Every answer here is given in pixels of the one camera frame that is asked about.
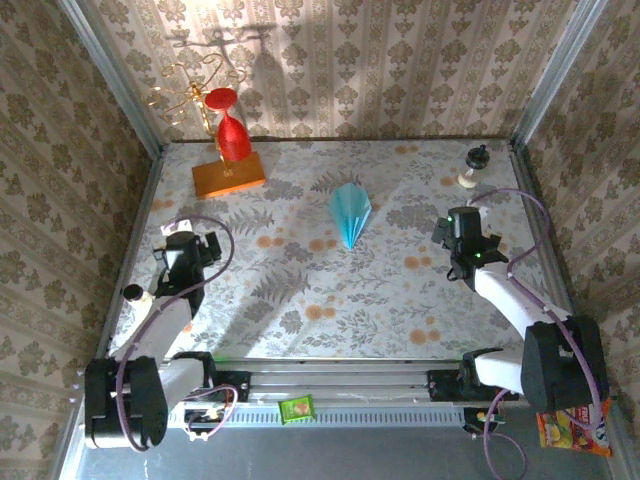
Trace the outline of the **light blue paper sheet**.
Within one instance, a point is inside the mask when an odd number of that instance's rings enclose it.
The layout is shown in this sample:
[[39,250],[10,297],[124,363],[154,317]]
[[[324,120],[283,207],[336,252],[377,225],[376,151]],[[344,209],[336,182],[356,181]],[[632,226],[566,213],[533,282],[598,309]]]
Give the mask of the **light blue paper sheet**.
[[354,248],[371,211],[368,194],[361,186],[347,183],[332,193],[329,212],[348,250]]

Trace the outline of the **wooden rack base block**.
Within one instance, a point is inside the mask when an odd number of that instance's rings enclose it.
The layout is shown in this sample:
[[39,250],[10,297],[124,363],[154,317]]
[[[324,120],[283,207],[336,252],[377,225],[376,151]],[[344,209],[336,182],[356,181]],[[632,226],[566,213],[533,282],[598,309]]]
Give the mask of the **wooden rack base block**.
[[222,160],[192,168],[195,195],[208,199],[237,192],[266,182],[264,168],[257,152],[252,152],[240,162],[224,163]]

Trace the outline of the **red wine glass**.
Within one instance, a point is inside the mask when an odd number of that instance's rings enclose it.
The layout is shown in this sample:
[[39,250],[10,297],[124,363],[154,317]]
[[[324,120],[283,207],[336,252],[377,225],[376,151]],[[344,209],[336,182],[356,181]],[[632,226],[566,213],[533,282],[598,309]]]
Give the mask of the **red wine glass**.
[[237,101],[237,93],[228,87],[211,90],[205,97],[206,107],[222,114],[217,128],[217,140],[222,156],[230,162],[241,162],[252,152],[244,124],[230,114]]

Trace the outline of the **green candy packet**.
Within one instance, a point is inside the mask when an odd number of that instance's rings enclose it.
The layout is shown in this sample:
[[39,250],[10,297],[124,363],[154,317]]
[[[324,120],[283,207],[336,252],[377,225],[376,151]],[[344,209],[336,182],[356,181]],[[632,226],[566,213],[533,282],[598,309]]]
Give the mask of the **green candy packet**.
[[278,402],[281,423],[314,420],[316,418],[315,407],[311,395],[304,395]]

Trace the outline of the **orange Fox's candy bag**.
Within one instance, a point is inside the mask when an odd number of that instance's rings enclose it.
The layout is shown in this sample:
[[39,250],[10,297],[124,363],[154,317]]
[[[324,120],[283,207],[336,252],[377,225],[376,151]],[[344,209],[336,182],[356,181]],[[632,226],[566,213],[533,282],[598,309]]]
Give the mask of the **orange Fox's candy bag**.
[[612,457],[613,449],[605,426],[605,418],[610,408],[611,400],[607,399],[602,406],[603,417],[595,430],[587,430],[576,425],[561,412],[537,413],[540,445],[544,448],[559,448]]

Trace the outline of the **grey metal shelf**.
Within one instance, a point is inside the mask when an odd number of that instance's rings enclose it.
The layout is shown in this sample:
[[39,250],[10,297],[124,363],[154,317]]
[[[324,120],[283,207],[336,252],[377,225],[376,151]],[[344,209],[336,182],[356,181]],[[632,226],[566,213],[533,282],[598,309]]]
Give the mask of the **grey metal shelf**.
[[207,441],[171,429],[144,454],[91,449],[77,430],[46,480],[631,480],[617,458],[543,448],[523,407],[484,442],[451,409],[342,409],[340,422],[276,419],[276,409],[242,407]]

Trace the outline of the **aluminium table side rail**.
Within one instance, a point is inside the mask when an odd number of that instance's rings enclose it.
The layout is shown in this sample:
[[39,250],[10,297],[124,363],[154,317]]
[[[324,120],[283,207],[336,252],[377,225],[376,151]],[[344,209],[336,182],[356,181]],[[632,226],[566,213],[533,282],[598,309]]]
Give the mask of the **aluminium table side rail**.
[[[513,325],[521,336],[526,335],[528,326],[538,321],[558,326],[560,343],[567,351],[565,357],[572,357],[579,363],[583,363],[584,355],[580,351],[579,345],[575,342],[571,332],[561,324],[571,316],[572,307],[562,280],[558,260],[551,245],[549,213],[543,202],[536,197],[533,180],[522,151],[514,151],[512,148],[510,158],[518,182],[518,188],[513,193],[523,198],[534,245],[509,261],[504,277],[505,299],[496,307],[513,321]],[[547,291],[544,293],[535,290],[513,272],[515,265],[523,262],[532,254],[539,257],[543,267],[544,284],[547,287]]]
[[141,196],[138,211],[130,232],[129,243],[121,263],[115,288],[111,296],[109,309],[105,316],[100,340],[98,342],[95,358],[102,358],[109,352],[109,346],[116,330],[120,312],[124,300],[121,291],[128,284],[133,267],[135,266],[137,253],[144,235],[145,225],[151,210],[156,189],[161,178],[164,165],[165,150],[162,150],[158,159],[154,160],[149,170],[149,176],[145,183],[145,188]]

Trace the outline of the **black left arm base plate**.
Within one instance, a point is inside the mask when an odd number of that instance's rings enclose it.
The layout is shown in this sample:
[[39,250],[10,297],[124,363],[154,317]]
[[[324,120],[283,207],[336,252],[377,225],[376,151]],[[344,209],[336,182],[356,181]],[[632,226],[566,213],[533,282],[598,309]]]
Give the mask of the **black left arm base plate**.
[[178,353],[158,373],[169,409],[186,401],[222,402],[220,391],[236,391],[239,402],[248,401],[251,373],[219,370],[210,352]]

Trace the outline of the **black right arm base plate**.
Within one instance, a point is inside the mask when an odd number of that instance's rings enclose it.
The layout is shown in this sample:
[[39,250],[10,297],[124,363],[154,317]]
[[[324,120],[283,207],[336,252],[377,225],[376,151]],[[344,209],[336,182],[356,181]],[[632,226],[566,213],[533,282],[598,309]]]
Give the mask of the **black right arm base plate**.
[[478,383],[460,370],[429,370],[426,387],[435,402],[490,402],[500,391]]

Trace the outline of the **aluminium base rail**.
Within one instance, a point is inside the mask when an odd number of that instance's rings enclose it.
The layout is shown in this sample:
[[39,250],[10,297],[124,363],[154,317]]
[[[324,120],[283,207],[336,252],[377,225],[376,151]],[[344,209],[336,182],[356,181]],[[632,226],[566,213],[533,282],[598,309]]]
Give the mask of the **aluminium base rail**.
[[[219,370],[251,373],[247,402],[273,404],[280,400],[311,395],[322,404],[408,405],[417,403],[476,404],[486,402],[435,402],[426,387],[429,370],[460,370],[482,385],[502,387],[494,379],[483,384],[466,363],[418,360],[238,360],[215,362]],[[120,391],[116,390],[118,366],[107,362],[106,372],[91,368],[86,373],[85,390],[89,403],[98,402],[104,393],[111,401],[121,394],[125,399],[140,393],[147,401],[162,392],[160,375],[135,374],[126,368]]]

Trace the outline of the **aluminium frame post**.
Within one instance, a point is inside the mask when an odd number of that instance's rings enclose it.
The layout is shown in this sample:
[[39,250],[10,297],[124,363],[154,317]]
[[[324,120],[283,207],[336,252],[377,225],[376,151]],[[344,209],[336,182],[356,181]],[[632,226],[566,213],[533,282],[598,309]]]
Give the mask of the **aluminium frame post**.
[[608,0],[579,0],[547,67],[525,106],[511,135],[514,151],[522,150],[531,139],[551,102],[575,64],[589,35],[602,16]]
[[57,0],[152,161],[164,141],[92,0]]

